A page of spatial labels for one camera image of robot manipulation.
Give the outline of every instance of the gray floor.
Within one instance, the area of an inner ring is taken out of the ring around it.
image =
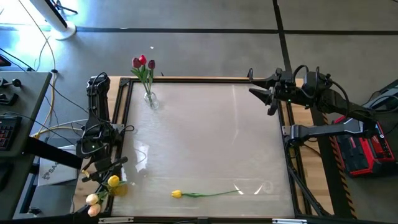
[[[45,24],[29,1],[23,1],[39,24]],[[271,0],[112,0],[62,1],[78,10],[64,16],[80,27],[97,28],[204,28],[204,29],[276,29]],[[17,1],[0,1],[5,9],[1,23],[31,24]],[[398,3],[391,0],[279,0],[284,28],[289,30],[398,30]],[[38,58],[44,38],[36,27],[18,26],[19,31],[0,31],[0,47],[31,66]],[[364,103],[370,94],[395,80],[398,44],[396,35],[287,35],[292,67],[305,63],[314,70],[331,73],[355,103]],[[130,75],[131,57],[146,54],[157,61],[157,73],[167,76],[245,77],[254,69],[255,77],[267,77],[284,67],[277,34],[151,34],[78,32],[66,41],[50,38],[59,78],[57,89],[83,107],[87,106],[86,81],[99,72]],[[50,50],[44,49],[40,71],[53,67]],[[40,109],[43,121],[48,104]],[[84,119],[86,114],[56,96],[59,122]],[[73,133],[62,132],[66,136]],[[360,180],[350,184],[351,192],[360,192]],[[37,195],[47,192],[38,188]],[[73,190],[65,187],[70,195]],[[395,222],[397,214],[368,212],[354,202],[360,218]],[[47,205],[46,215],[67,213],[69,204]]]

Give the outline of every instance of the flower vase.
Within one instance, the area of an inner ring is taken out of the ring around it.
[[[150,108],[157,109],[159,107],[159,101],[157,100],[155,93],[150,92],[148,94],[148,92],[145,92],[144,99]]]

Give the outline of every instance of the tulip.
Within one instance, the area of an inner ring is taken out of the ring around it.
[[[174,190],[174,191],[172,192],[172,197],[175,197],[175,198],[180,198],[180,197],[182,197],[182,192],[181,192],[181,190]]]
[[[152,70],[155,69],[155,60],[150,60],[148,62],[148,68]]]
[[[141,67],[141,62],[138,60],[138,58],[133,58],[131,60],[131,64],[133,68],[139,68]]]
[[[147,63],[145,55],[141,55],[138,60],[140,61],[141,65],[145,65]]]
[[[86,198],[86,203],[89,205],[95,205],[96,203],[98,203],[100,199],[98,198],[98,196],[96,194],[91,194],[89,196],[87,196]]]
[[[88,209],[87,214],[88,214],[90,217],[94,217],[94,216],[98,215],[100,211],[101,211],[101,206],[100,206],[99,204],[95,204],[95,205],[92,205],[92,206]]]
[[[119,177],[116,176],[116,175],[113,175],[112,177],[110,177],[110,178],[108,179],[108,185],[109,185],[110,187],[116,187],[116,186],[118,186],[118,185],[119,185],[119,182],[120,182],[120,179],[119,179]]]

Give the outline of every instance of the black desk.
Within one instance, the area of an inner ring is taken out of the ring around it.
[[[59,158],[60,155],[66,153],[67,157],[71,157],[75,161],[78,161],[79,158],[29,137],[45,92],[49,87],[52,74],[45,72],[0,72],[0,77],[9,82],[14,78],[18,78],[22,82],[21,88],[9,86],[6,89],[0,89],[1,93],[7,95],[10,93],[19,95],[17,102],[13,106],[0,106],[0,114],[10,111],[31,118],[22,118],[20,129],[11,148],[11,150],[23,149],[25,153],[17,157],[0,157],[0,162],[7,161],[14,164],[8,183],[4,190],[0,192],[0,220],[9,220],[14,215],[35,155],[52,159],[61,164],[65,164],[65,161],[54,160],[54,155]]]

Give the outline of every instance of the red tulip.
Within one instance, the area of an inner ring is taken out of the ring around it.
[[[150,60],[148,62],[148,68],[152,70],[155,69],[155,60]]]
[[[139,68],[139,67],[141,67],[141,63],[140,63],[140,61],[138,60],[138,58],[133,58],[133,59],[131,60],[131,64],[132,64],[132,67],[133,67],[133,68]]]
[[[141,55],[138,60],[140,61],[141,65],[145,65],[147,63],[145,55]]]

